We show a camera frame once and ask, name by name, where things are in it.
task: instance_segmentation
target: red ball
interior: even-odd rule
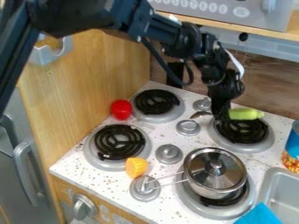
[[[111,114],[118,120],[127,120],[132,114],[132,106],[129,101],[118,100],[111,105]]]

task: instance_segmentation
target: sink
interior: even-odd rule
[[[258,197],[286,224],[299,223],[299,174],[270,168],[265,174]]]

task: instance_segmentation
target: wooden panel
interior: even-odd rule
[[[7,215],[5,214],[3,207],[0,205],[0,220],[3,218],[3,220],[5,221],[5,224],[10,224],[10,221],[7,217]]]
[[[280,116],[299,118],[299,63],[242,52],[234,55],[246,68],[246,91],[233,102]],[[192,63],[190,65],[195,81],[184,89],[206,95],[207,88],[201,82],[200,71]],[[165,83],[165,72],[153,58],[150,71],[153,81]]]
[[[170,13],[167,12],[161,12],[159,13],[163,16],[168,17]],[[261,36],[266,36],[270,38],[276,38],[276,39],[286,39],[286,40],[292,40],[292,41],[299,41],[299,10],[294,10],[291,16],[291,19],[289,21],[288,29],[285,32],[279,32],[279,31],[269,31],[264,30],[261,28],[254,28],[249,26],[244,26],[240,24],[229,24],[224,22],[218,22],[210,19],[204,19],[204,18],[198,18],[198,17],[187,17],[182,16],[178,14],[174,14],[175,17],[177,17],[181,21],[188,21],[194,24],[198,25],[206,25],[211,27],[217,27],[222,29],[227,29],[230,31],[236,31],[236,32],[248,32],[252,34],[257,34]]]
[[[18,85],[51,190],[48,168],[149,77],[145,48],[101,31],[74,35],[72,52],[52,64],[26,66]]]
[[[120,208],[111,205],[110,203],[106,202],[103,199],[99,199],[95,196],[93,196],[92,194],[79,189],[78,187],[71,185],[59,178],[56,178],[54,176],[51,176],[55,185],[55,190],[57,192],[57,194],[59,195],[59,199],[61,201],[64,201],[65,203],[67,203],[69,206],[72,206],[72,200],[70,199],[70,189],[72,189],[72,195],[74,194],[83,194],[85,196],[87,196],[91,201],[93,201],[93,203],[95,205],[98,206],[99,208],[99,212],[94,216],[94,218],[96,220],[98,220],[100,223],[106,224],[106,223],[111,223],[111,221],[106,221],[102,218],[102,214],[105,215],[106,217],[108,217],[110,220],[113,219],[112,214],[117,214],[119,216],[121,216],[122,218],[126,219],[127,221],[131,221],[133,223],[138,223],[138,224],[145,224],[148,223],[144,220],[141,220],[137,217],[135,217],[133,214],[131,213],[127,213],[123,210],[121,210]],[[104,206],[105,208],[107,208],[108,210],[106,212],[101,211],[100,206]]]

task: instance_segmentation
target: white countertop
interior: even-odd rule
[[[163,144],[174,144],[179,147],[186,156],[190,151],[197,148],[207,146],[218,147],[218,145],[212,141],[206,131],[206,127],[211,119],[210,116],[197,119],[202,129],[197,136],[181,136],[176,131],[177,122],[189,119],[190,116],[195,113],[192,104],[196,100],[202,99],[204,97],[203,95],[168,87],[152,81],[145,85],[141,91],[152,88],[166,89],[180,95],[186,106],[184,114],[176,121],[165,124],[139,122],[134,117],[131,117],[126,122],[119,122],[110,116],[101,123],[99,127],[107,124],[124,123],[132,124],[143,129],[149,135],[152,143],[152,152],[148,158],[150,168],[147,174],[154,178],[159,178],[175,173],[183,163],[183,161],[181,161],[174,165],[159,164],[155,159],[155,151],[159,146]],[[255,155],[234,153],[244,162],[257,191],[259,191],[261,187],[263,176],[268,168],[283,167],[281,154],[291,129],[291,123],[293,122],[293,120],[286,117],[269,113],[266,113],[264,120],[270,124],[275,132],[275,144],[272,148]],[[162,188],[160,196],[151,202],[143,203],[136,201],[129,194],[129,184],[132,180],[127,176],[125,171],[111,172],[98,170],[86,161],[83,155],[83,142],[85,139],[86,138],[75,145],[63,158],[50,168],[52,175],[153,223],[233,223],[233,220],[209,220],[195,214],[181,202],[173,185]],[[163,182],[161,181],[161,184],[169,183],[172,180],[173,178],[168,178],[163,180]]]

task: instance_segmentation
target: black robotic arm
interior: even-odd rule
[[[182,85],[193,82],[187,60],[202,73],[216,119],[228,119],[233,98],[243,93],[240,74],[227,69],[230,57],[218,40],[200,26],[155,13],[147,0],[27,0],[0,33],[0,114],[10,98],[39,32],[56,38],[101,29],[107,34],[143,43],[165,72]],[[147,40],[161,43],[164,53],[185,62],[190,79],[183,83]]]

